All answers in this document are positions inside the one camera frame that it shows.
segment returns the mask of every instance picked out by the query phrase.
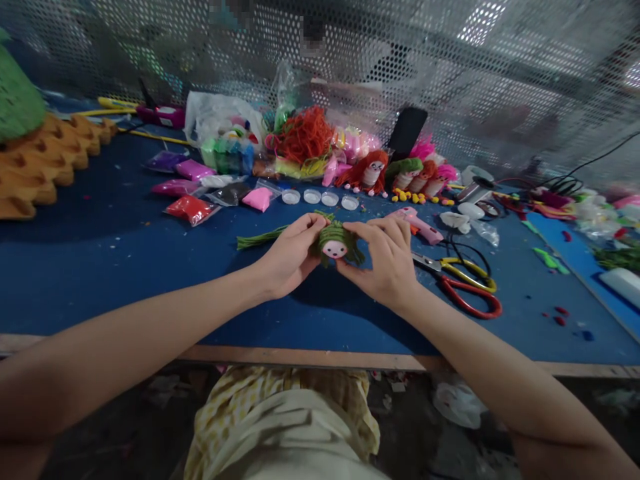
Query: small plastic container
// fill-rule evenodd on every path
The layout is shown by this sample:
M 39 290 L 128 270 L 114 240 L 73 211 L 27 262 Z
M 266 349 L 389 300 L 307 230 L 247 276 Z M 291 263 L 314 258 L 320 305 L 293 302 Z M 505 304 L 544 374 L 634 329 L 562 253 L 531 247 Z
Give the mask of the small plastic container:
M 358 208 L 358 205 L 360 205 L 360 202 L 358 202 L 358 198 L 356 197 L 352 197 L 351 195 L 344 195 L 342 197 L 342 201 L 340 202 L 340 205 L 345 210 L 353 211 L 353 210 L 356 210 L 356 208 Z
M 284 192 L 282 192 L 282 201 L 287 205 L 295 205 L 300 202 L 300 192 L 292 189 L 284 190 Z
M 303 198 L 305 199 L 305 202 L 315 205 L 316 203 L 320 203 L 320 198 L 322 198 L 322 195 L 320 194 L 320 192 L 318 192 L 318 190 L 306 189 L 303 194 Z
M 335 207 L 338 204 L 339 198 L 334 192 L 324 192 L 321 200 L 323 205 Z

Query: floor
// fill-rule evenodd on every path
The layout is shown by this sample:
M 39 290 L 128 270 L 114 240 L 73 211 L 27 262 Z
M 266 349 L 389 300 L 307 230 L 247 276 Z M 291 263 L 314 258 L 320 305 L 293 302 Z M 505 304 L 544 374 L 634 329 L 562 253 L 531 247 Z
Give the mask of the floor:
M 42 480 L 180 479 L 194 414 L 219 377 L 210 364 L 166 366 L 64 434 Z M 435 386 L 450 379 L 408 374 L 402 382 L 378 372 L 371 378 L 369 406 L 381 430 L 373 463 L 391 479 L 520 478 L 509 439 L 490 413 L 479 430 L 469 430 L 434 408 Z M 640 382 L 561 381 L 640 463 Z

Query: doll face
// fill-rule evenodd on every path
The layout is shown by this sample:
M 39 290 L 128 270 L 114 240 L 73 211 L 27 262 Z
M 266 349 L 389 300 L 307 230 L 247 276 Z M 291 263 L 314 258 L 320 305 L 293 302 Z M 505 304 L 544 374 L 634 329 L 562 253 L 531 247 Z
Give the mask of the doll face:
M 367 167 L 367 170 L 369 171 L 380 171 L 382 170 L 382 168 L 384 168 L 385 164 L 382 162 L 371 162 L 371 164 Z
M 322 253 L 333 259 L 342 258 L 347 252 L 347 246 L 338 240 L 329 240 L 325 243 L 325 246 L 322 247 Z

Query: glue gun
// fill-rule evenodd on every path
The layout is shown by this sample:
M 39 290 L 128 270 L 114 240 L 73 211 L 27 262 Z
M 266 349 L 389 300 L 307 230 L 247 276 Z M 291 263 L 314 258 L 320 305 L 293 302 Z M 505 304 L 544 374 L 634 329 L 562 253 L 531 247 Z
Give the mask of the glue gun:
M 396 210 L 387 215 L 388 217 L 396 217 L 402 220 L 406 220 L 410 225 L 414 226 L 418 229 L 418 233 L 422 235 L 430 245 L 435 245 L 436 243 L 444 240 L 444 237 L 438 230 L 423 222 L 418 218 L 418 212 L 416 212 L 413 207 L 404 207 L 400 210 Z

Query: red yarn doll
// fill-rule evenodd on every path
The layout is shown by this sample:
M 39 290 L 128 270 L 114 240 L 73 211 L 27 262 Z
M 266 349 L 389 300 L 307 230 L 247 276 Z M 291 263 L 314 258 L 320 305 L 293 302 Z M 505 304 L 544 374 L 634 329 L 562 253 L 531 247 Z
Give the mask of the red yarn doll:
M 340 175 L 335 186 L 345 184 L 345 188 L 353 188 L 354 193 L 362 190 L 371 197 L 381 193 L 383 198 L 387 198 L 389 195 L 385 192 L 385 171 L 388 164 L 389 156 L 382 150 L 374 150 Z

